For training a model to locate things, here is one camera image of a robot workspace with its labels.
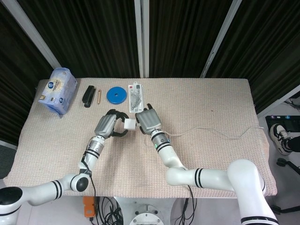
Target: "blue disc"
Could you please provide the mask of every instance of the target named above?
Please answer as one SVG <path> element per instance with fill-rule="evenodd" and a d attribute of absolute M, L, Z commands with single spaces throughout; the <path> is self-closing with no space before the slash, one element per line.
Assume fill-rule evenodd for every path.
<path fill-rule="evenodd" d="M 126 91 L 121 88 L 121 87 L 113 87 L 110 88 L 106 98 L 107 100 L 115 105 L 121 104 L 122 102 L 124 102 L 126 100 L 127 97 L 127 93 Z"/>

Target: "tissue box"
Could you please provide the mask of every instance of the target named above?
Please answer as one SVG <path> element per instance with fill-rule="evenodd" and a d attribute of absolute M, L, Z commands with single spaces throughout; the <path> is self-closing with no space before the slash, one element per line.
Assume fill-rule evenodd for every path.
<path fill-rule="evenodd" d="M 70 105 L 77 85 L 77 80 L 67 68 L 53 70 L 44 91 L 39 98 L 49 111 L 64 115 Z"/>

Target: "sneaker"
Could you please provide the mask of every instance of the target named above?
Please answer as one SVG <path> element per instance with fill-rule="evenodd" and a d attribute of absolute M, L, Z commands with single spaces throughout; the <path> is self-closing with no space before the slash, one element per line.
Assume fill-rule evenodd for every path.
<path fill-rule="evenodd" d="M 291 139 L 287 131 L 279 123 L 274 124 L 270 129 L 270 136 L 272 141 L 276 144 L 278 151 L 284 155 L 289 155 L 292 150 L 286 145 L 287 141 Z"/>

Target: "beige tablecloth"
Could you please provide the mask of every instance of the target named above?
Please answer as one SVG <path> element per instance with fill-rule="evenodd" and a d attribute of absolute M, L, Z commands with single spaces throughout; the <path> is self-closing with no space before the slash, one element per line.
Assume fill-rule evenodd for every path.
<path fill-rule="evenodd" d="M 28 119 L 22 129 L 15 162 L 4 179 L 8 186 L 32 186 L 79 172 L 77 163 L 88 140 L 94 135 L 99 119 L 110 109 L 125 112 L 130 118 L 128 98 L 120 105 L 106 100 L 111 87 L 126 91 L 134 81 L 141 82 L 145 103 L 151 103 L 170 133 L 183 133 L 194 127 L 216 128 L 230 136 L 240 136 L 249 127 L 258 126 L 253 100 L 244 79 L 78 79 L 78 91 L 61 119 L 38 103 L 47 82 L 39 83 Z M 88 85 L 102 90 L 90 108 L 82 97 Z M 262 130 L 251 129 L 240 140 L 232 140 L 213 131 L 194 130 L 171 138 L 172 145 L 187 168 L 226 170 L 239 158 L 253 161 L 262 174 L 266 195 L 277 193 L 268 165 L 269 145 Z M 129 131 L 125 137 L 105 142 L 93 170 L 98 196 L 190 197 L 186 187 L 171 187 L 165 181 L 167 168 L 162 164 L 150 137 Z M 235 197 L 234 193 L 193 188 L 195 197 Z M 94 195 L 92 185 L 86 191 L 67 195 Z"/>

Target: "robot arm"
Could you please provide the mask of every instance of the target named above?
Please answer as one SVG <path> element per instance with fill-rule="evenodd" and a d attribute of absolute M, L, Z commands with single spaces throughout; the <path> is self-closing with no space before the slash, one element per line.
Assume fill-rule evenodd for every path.
<path fill-rule="evenodd" d="M 227 171 L 203 168 L 188 170 L 179 160 L 166 134 L 161 131 L 161 121 L 156 111 L 150 104 L 148 108 L 135 117 L 143 134 L 151 135 L 158 155 L 169 168 L 166 172 L 169 185 L 234 191 L 238 198 L 242 225 L 278 225 L 263 196 L 266 189 L 264 180 L 252 162 L 238 159 L 229 164 Z"/>
<path fill-rule="evenodd" d="M 79 174 L 70 173 L 60 180 L 34 187 L 0 189 L 0 225 L 15 225 L 23 202 L 37 206 L 61 198 L 66 190 L 84 191 L 89 185 L 89 177 L 104 148 L 105 139 L 110 136 L 124 136 L 127 133 L 127 130 L 123 133 L 114 131 L 114 125 L 119 118 L 124 122 L 128 116 L 123 112 L 110 110 L 101 118 L 95 129 L 96 136 L 90 139 L 78 164 Z"/>

